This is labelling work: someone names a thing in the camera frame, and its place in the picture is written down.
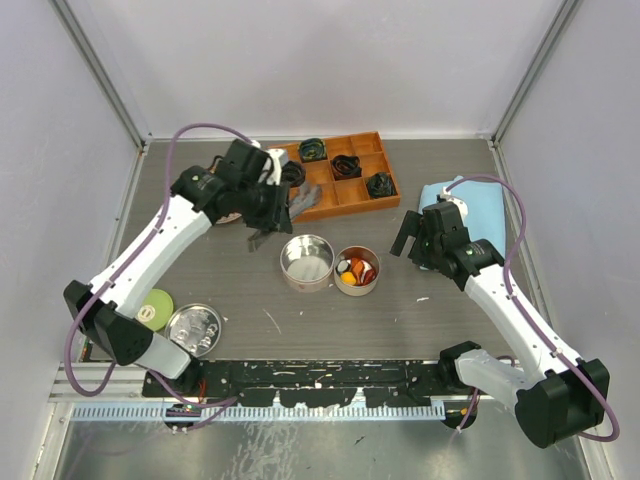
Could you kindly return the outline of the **red sausage piece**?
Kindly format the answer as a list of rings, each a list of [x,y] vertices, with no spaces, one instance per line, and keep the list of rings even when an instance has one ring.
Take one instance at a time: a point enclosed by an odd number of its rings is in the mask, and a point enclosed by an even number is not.
[[[378,269],[375,265],[369,262],[363,262],[363,270],[360,276],[360,285],[366,286],[371,284],[378,275]]]

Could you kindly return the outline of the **tall pink lunch tin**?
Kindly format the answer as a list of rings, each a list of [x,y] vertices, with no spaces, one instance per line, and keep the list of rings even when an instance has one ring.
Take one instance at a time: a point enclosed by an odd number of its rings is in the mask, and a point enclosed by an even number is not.
[[[280,267],[286,283],[295,291],[314,293],[329,286],[334,264],[330,243],[313,234],[289,240],[280,253]]]

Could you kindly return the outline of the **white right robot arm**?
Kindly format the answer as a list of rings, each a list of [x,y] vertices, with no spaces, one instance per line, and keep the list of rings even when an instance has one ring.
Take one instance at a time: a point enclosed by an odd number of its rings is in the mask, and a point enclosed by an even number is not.
[[[439,200],[407,211],[390,252],[452,280],[489,317],[515,353],[511,367],[472,341],[440,353],[438,379],[459,394],[478,389],[505,406],[531,443],[547,448],[585,436],[605,418],[610,375],[564,342],[522,294],[505,260],[486,239],[471,240],[459,207]]]

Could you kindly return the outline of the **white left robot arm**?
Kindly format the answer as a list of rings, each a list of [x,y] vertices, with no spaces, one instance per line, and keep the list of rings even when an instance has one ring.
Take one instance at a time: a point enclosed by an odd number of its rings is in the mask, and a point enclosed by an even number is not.
[[[281,179],[287,161],[283,149],[235,140],[213,170],[184,170],[154,219],[110,266],[65,288],[76,330],[116,364],[161,374],[178,396],[194,393],[200,372],[190,365],[192,354],[137,320],[138,311],[174,261],[220,218],[237,213],[249,228],[291,232],[290,185]]]

